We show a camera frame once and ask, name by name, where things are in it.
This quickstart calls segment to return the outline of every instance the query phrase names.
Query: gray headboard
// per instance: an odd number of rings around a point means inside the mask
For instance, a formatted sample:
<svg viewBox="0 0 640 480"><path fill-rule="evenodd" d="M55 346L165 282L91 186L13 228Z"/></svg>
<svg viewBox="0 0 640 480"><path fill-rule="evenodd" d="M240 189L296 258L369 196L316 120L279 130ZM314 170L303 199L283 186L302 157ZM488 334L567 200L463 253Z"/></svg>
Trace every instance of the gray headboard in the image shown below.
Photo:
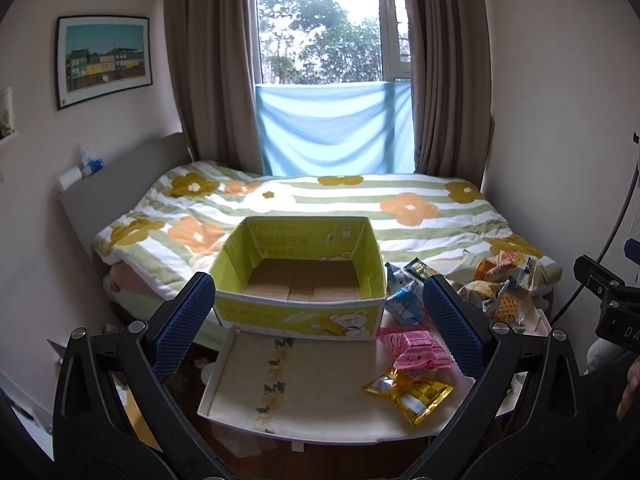
<svg viewBox="0 0 640 480"><path fill-rule="evenodd" d="M191 162L183 134L152 140L60 193L60 202L87 255L95 235L133 209L171 168Z"/></svg>

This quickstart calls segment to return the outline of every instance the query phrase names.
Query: yellow cardboard box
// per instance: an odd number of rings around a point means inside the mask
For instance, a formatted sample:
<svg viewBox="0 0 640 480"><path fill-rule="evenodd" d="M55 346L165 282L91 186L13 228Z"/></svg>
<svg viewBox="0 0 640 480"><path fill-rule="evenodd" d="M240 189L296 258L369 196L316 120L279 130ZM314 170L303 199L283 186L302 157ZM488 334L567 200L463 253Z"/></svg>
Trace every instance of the yellow cardboard box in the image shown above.
<svg viewBox="0 0 640 480"><path fill-rule="evenodd" d="M250 217L211 275L225 327L277 336L374 339L386 293L378 242L361 217Z"/></svg>

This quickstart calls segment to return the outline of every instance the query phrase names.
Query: yellow snack packet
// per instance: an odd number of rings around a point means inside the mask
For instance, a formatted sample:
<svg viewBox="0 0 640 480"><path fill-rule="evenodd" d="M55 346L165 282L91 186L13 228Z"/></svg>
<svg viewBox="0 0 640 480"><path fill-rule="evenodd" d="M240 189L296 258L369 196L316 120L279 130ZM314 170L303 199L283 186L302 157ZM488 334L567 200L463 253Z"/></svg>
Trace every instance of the yellow snack packet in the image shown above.
<svg viewBox="0 0 640 480"><path fill-rule="evenodd" d="M362 389L375 396L388 397L391 387L396 384L396 377L392 374L393 371L393 369L387 371L386 374L380 376L371 384L365 384Z"/></svg>
<svg viewBox="0 0 640 480"><path fill-rule="evenodd" d="M420 424L453 391L453 386L421 380L392 386L390 396L412 426Z"/></svg>
<svg viewBox="0 0 640 480"><path fill-rule="evenodd" d="M390 390L393 386L402 387L406 384L415 383L415 381L418 381L418 379L414 379L408 373L389 368L385 374L372 383L365 384L362 389L375 396L390 398Z"/></svg>
<svg viewBox="0 0 640 480"><path fill-rule="evenodd" d="M377 397L391 400L412 426L420 424L453 391L453 386L416 379L402 370L390 368L362 387Z"/></svg>

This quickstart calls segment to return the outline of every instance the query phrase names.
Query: pink snack bag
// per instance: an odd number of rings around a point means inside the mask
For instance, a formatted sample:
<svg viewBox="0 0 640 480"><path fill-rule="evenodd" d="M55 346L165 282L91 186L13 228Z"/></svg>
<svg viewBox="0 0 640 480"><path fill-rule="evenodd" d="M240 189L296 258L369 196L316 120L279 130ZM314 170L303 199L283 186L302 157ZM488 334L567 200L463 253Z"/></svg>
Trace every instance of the pink snack bag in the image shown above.
<svg viewBox="0 0 640 480"><path fill-rule="evenodd" d="M383 333L378 338L396 358L394 368L398 370L432 370L455 365L453 358L431 337L428 330Z"/></svg>

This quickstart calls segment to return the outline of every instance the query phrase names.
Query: blue sheet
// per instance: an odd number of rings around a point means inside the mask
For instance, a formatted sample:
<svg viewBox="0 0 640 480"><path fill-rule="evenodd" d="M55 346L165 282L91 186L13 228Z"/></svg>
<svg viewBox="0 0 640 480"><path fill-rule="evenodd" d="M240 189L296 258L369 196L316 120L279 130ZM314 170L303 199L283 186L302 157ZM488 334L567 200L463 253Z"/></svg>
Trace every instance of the blue sheet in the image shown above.
<svg viewBox="0 0 640 480"><path fill-rule="evenodd" d="M409 81L256 85L267 174L414 172Z"/></svg>

